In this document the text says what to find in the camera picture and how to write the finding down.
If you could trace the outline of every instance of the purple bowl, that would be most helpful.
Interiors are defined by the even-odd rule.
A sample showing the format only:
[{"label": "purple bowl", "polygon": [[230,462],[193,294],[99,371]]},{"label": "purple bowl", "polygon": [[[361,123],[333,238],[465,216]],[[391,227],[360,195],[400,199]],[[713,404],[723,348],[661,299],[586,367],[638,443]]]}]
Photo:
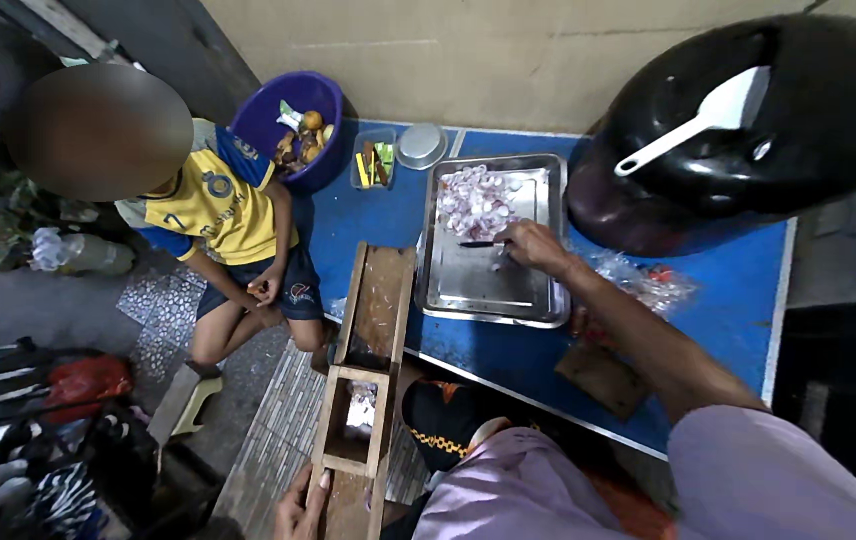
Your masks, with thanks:
[{"label": "purple bowl", "polygon": [[280,141],[291,129],[275,120],[285,100],[299,113],[318,111],[325,124],[335,130],[321,153],[304,169],[285,178],[285,185],[298,193],[314,193],[338,177],[343,94],[338,83],[314,71],[292,71],[265,82],[241,105],[231,122],[231,132],[262,154],[274,157]]}]

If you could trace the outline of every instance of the blue table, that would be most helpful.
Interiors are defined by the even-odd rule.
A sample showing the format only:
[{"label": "blue table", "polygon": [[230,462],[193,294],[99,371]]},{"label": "blue table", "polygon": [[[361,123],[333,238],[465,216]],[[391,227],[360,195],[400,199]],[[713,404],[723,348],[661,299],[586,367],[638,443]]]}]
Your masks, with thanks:
[{"label": "blue table", "polygon": [[[361,121],[358,129],[394,127],[400,134],[406,126]],[[487,129],[446,132],[452,157],[554,152],[568,159],[577,151],[580,139],[577,135]],[[349,183],[350,170],[345,168],[328,187],[314,194],[311,254],[326,303],[347,295],[360,240],[394,247],[417,242],[424,218],[427,171],[400,166],[395,170],[392,190],[355,190]],[[600,249],[573,227],[568,234],[576,251]],[[700,285],[695,300],[671,317],[672,324],[766,403],[773,387],[793,241],[791,221],[710,251],[670,259],[675,270]],[[570,342],[564,326],[544,330],[440,319],[425,316],[412,305],[405,344],[409,352],[428,362],[663,459],[671,427],[660,403],[650,398],[626,423],[616,419],[554,374],[554,364]]]}]

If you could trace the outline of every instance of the pink shirt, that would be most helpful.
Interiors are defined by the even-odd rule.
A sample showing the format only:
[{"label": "pink shirt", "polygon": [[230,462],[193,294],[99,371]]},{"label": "pink shirt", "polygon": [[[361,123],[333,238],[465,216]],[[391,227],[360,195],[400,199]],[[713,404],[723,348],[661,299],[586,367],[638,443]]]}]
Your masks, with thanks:
[{"label": "pink shirt", "polygon": [[[679,539],[856,538],[856,478],[811,437],[770,414],[716,405],[668,442]],[[539,431],[495,434],[449,472],[415,539],[618,539],[587,478]]]}]

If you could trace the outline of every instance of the child's knee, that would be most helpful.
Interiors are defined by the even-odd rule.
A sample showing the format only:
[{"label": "child's knee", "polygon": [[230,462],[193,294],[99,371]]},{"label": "child's knee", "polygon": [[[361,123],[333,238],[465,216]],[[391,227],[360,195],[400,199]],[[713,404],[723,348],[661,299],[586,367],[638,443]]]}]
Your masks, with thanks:
[{"label": "child's knee", "polygon": [[324,347],[324,339],[320,332],[311,332],[294,337],[294,346],[303,353],[317,353]]},{"label": "child's knee", "polygon": [[213,366],[218,362],[221,362],[223,360],[223,356],[221,354],[211,352],[194,352],[192,354],[192,360],[194,360],[198,365]]}]

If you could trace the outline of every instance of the beige wall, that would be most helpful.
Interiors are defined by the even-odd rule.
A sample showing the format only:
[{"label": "beige wall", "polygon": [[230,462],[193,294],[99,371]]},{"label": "beige wall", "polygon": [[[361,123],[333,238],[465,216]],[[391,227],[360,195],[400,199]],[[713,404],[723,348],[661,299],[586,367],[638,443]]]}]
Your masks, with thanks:
[{"label": "beige wall", "polygon": [[317,70],[361,117],[571,133],[675,43],[811,1],[202,0],[262,81]]}]

